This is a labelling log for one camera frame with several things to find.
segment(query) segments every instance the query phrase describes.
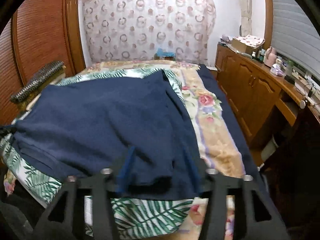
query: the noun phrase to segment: wooden cabinet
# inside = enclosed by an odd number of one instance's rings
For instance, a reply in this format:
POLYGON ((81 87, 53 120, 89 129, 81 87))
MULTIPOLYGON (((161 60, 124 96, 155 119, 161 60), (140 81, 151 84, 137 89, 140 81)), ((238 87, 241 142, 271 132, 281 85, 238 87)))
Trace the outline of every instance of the wooden cabinet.
POLYGON ((218 84, 226 94, 248 143, 268 118, 281 88, 266 74, 228 48, 218 46, 218 84))

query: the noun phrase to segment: patterned curtain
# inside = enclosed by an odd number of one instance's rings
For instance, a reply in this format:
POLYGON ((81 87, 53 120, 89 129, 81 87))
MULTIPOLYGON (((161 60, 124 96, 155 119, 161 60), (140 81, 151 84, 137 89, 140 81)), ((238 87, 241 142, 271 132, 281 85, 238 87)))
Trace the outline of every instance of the patterned curtain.
POLYGON ((149 60, 158 48, 207 63, 213 0, 81 0, 92 62, 149 60))

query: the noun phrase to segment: wooden louvered door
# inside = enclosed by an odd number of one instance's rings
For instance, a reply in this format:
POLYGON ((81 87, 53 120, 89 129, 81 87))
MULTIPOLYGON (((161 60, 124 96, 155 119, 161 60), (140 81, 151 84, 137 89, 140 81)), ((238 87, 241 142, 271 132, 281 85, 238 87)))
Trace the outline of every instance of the wooden louvered door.
POLYGON ((22 87, 11 42, 11 20, 0 35, 0 125, 9 124, 17 115, 10 96, 22 87))
POLYGON ((66 25, 66 0, 25 0, 13 17, 13 43, 24 83, 53 60, 75 74, 66 25))

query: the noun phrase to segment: dark blue bed sheet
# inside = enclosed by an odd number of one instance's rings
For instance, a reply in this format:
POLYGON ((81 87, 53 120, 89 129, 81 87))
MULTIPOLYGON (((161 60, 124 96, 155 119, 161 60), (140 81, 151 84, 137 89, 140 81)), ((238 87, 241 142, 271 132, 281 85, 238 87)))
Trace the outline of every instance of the dark blue bed sheet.
POLYGON ((214 79, 210 70, 207 69, 205 65, 200 64, 200 70, 198 70, 198 74, 202 79, 202 82, 205 88, 210 92, 214 93, 217 96, 217 98, 222 102, 221 103, 221 107, 223 110, 222 117, 228 127, 228 130, 233 138, 233 141, 236 144, 238 151, 241 153, 245 173, 253 177, 253 179, 258 183, 261 192, 265 196, 267 196, 267 199, 270 201, 272 206, 276 209, 271 198, 269 197, 269 194, 265 188, 264 183, 262 182, 257 166, 254 164, 251 153, 244 139, 244 135, 240 129, 240 126, 236 120, 235 115, 231 110, 230 105, 228 104, 226 95, 219 88, 217 81, 214 79))

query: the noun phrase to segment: gray roller blind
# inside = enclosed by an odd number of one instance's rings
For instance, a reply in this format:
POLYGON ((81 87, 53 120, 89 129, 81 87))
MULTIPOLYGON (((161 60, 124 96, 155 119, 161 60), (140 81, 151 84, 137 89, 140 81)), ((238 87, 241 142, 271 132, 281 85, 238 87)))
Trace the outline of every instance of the gray roller blind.
POLYGON ((320 78, 320 37, 295 0, 273 0, 271 46, 320 78))

